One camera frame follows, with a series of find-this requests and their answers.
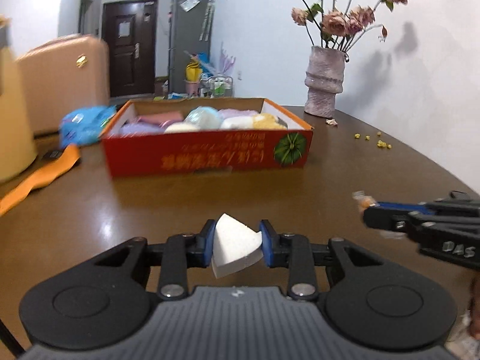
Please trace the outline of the dark brown entrance door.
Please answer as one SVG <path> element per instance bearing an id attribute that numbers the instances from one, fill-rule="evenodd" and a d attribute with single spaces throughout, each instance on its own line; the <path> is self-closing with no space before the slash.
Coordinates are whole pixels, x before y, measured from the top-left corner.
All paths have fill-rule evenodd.
<path id="1" fill-rule="evenodd" d="M 103 4 L 102 39 L 114 98 L 154 92 L 157 8 L 158 0 Z"/>

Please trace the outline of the pink ceramic vase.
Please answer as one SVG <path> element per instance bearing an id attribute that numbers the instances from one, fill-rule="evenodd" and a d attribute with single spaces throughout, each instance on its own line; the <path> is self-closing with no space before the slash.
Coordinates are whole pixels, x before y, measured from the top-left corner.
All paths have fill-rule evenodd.
<path id="1" fill-rule="evenodd" d="M 304 111 L 324 119 L 335 117 L 335 100 L 343 92 L 346 55 L 336 49 L 313 46 L 304 84 L 307 101 Z"/>

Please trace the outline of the yellow thermos jug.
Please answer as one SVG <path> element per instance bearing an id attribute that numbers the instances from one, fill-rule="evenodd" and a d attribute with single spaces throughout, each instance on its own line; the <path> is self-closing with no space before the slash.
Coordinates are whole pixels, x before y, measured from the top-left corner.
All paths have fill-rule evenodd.
<path id="1" fill-rule="evenodd" d="M 27 169 L 37 157 L 19 66 L 9 41 L 10 20 L 1 16 L 1 182 Z"/>

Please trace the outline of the purple folded towel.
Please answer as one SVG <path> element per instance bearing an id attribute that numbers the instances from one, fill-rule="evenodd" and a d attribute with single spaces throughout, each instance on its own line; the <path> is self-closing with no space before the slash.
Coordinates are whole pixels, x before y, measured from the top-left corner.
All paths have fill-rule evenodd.
<path id="1" fill-rule="evenodd" d="M 133 137 L 133 136 L 141 136 L 141 135 L 157 135 L 157 134 L 162 134 L 163 132 L 164 132 L 164 129 L 158 125 L 138 122 L 138 123 L 124 124 L 120 128 L 118 135 L 120 137 Z"/>

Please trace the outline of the yellow plush toy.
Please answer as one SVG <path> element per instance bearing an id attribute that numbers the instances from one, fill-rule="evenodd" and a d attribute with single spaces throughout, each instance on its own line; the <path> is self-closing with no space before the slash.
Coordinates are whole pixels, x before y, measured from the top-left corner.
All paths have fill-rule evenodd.
<path id="1" fill-rule="evenodd" d="M 284 130 L 287 126 L 280 123 L 275 115 L 261 113 L 252 117 L 252 127 L 255 130 Z"/>

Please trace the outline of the white sponge wedge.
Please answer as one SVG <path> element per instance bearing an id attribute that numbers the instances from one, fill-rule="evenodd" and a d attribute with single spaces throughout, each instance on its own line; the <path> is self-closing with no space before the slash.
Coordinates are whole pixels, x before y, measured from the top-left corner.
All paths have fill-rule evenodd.
<path id="1" fill-rule="evenodd" d="M 262 258 L 262 233 L 222 214 L 214 233 L 211 261 L 214 276 L 219 279 L 243 271 Z"/>

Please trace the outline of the light blue plush toy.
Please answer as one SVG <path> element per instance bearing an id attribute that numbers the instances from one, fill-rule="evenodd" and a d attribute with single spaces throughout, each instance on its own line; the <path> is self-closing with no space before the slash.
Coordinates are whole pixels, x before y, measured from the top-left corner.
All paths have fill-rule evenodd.
<path id="1" fill-rule="evenodd" d="M 185 117 L 185 122 L 196 125 L 202 130 L 216 130 L 221 127 L 223 118 L 215 108 L 199 106 Z"/>

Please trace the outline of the pink hard-shell suitcase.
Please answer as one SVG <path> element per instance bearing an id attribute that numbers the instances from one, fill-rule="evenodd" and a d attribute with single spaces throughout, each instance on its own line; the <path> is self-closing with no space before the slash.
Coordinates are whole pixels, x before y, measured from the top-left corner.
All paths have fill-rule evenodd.
<path id="1" fill-rule="evenodd" d="M 92 35 L 72 34 L 31 49 L 16 60 L 36 135 L 53 133 L 66 114 L 110 100 L 109 51 Z"/>

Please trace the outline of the orange fabric band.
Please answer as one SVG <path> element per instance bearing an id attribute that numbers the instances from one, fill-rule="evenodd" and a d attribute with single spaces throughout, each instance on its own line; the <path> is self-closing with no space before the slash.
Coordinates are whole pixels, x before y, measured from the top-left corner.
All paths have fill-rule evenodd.
<path id="1" fill-rule="evenodd" d="M 70 144 L 59 158 L 37 169 L 1 199 L 1 215 L 22 203 L 32 191 L 45 188 L 69 172 L 80 159 L 80 148 Z"/>

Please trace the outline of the pink folded cloth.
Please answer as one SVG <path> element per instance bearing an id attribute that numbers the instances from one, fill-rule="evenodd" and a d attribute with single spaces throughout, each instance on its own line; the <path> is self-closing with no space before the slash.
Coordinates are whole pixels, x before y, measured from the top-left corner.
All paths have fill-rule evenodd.
<path id="1" fill-rule="evenodd" d="M 136 121 L 138 123 L 154 125 L 160 128 L 166 128 L 169 125 L 182 122 L 184 116 L 179 111 L 163 112 L 151 115 L 140 115 Z"/>

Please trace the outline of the white round sponge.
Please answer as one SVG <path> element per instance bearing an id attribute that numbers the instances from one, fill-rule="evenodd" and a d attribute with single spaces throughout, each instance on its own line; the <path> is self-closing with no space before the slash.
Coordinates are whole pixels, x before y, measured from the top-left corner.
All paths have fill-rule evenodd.
<path id="1" fill-rule="evenodd" d="M 165 129 L 165 133 L 194 133 L 200 131 L 201 128 L 196 124 L 189 122 L 179 122 L 171 124 Z"/>

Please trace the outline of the white plush ball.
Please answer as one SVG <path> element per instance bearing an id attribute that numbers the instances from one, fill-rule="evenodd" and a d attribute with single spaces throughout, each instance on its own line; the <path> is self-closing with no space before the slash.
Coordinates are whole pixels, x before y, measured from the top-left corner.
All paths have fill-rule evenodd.
<path id="1" fill-rule="evenodd" d="M 253 116 L 234 116 L 223 120 L 222 130 L 251 130 L 254 128 Z"/>

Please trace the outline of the rolled lilac towel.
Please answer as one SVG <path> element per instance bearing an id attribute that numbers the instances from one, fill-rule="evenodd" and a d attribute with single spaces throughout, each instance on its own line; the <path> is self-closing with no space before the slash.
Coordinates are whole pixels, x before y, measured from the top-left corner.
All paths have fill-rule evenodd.
<path id="1" fill-rule="evenodd" d="M 220 109 L 220 110 L 218 111 L 218 115 L 219 115 L 222 119 L 229 119 L 229 118 L 233 118 L 233 117 L 242 117 L 242 116 L 251 117 L 251 116 L 257 116 L 257 115 L 258 115 L 258 111 L 254 111 L 254 110 L 238 110 L 238 109 L 228 108 L 228 109 Z"/>

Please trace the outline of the grey refrigerator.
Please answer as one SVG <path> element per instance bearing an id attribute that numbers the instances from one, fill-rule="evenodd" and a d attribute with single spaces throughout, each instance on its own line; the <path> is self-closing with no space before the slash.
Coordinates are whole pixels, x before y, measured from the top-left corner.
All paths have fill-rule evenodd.
<path id="1" fill-rule="evenodd" d="M 185 93 L 185 69 L 191 58 L 210 57 L 214 0 L 172 0 L 169 19 L 168 88 Z"/>

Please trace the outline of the purple decorative fan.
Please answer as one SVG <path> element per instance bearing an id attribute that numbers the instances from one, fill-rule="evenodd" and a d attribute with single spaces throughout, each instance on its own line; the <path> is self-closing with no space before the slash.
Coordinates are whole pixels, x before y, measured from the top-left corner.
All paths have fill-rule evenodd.
<path id="1" fill-rule="evenodd" d="M 224 43 L 220 46 L 219 72 L 223 76 L 231 77 L 236 63 L 236 57 L 229 55 L 224 48 Z"/>

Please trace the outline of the orange red cardboard box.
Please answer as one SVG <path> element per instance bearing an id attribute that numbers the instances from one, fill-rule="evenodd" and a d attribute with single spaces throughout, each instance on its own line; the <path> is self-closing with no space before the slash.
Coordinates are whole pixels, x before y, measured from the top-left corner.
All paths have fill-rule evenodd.
<path id="1" fill-rule="evenodd" d="M 277 116 L 282 130 L 211 130 L 123 136 L 121 128 L 139 116 L 197 107 L 256 110 Z M 129 101 L 103 129 L 100 140 L 112 177 L 166 175 L 205 170 L 233 171 L 303 167 L 314 128 L 267 98 L 194 97 Z"/>

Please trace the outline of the dried pink rose bouquet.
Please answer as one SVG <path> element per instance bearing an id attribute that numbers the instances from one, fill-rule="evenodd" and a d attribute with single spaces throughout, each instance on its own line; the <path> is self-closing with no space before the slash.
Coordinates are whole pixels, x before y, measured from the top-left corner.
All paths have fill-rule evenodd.
<path id="1" fill-rule="evenodd" d="M 348 0 L 342 10 L 337 0 L 318 0 L 308 3 L 300 0 L 303 7 L 294 7 L 291 18 L 299 27 L 307 28 L 313 24 L 320 33 L 320 47 L 348 53 L 366 33 L 375 29 L 381 31 L 379 41 L 388 37 L 388 31 L 383 24 L 376 23 L 375 12 L 379 6 L 393 11 L 397 5 L 407 5 L 409 0 L 378 0 L 370 7 L 355 6 L 353 0 Z"/>

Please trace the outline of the blue tissue pack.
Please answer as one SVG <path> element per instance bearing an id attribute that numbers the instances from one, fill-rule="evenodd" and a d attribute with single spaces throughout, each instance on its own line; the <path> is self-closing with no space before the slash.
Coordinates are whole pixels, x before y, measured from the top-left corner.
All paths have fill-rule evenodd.
<path id="1" fill-rule="evenodd" d="M 97 143 L 99 135 L 115 114 L 114 106 L 84 107 L 67 114 L 58 129 L 59 147 L 65 149 L 71 144 L 90 146 Z"/>

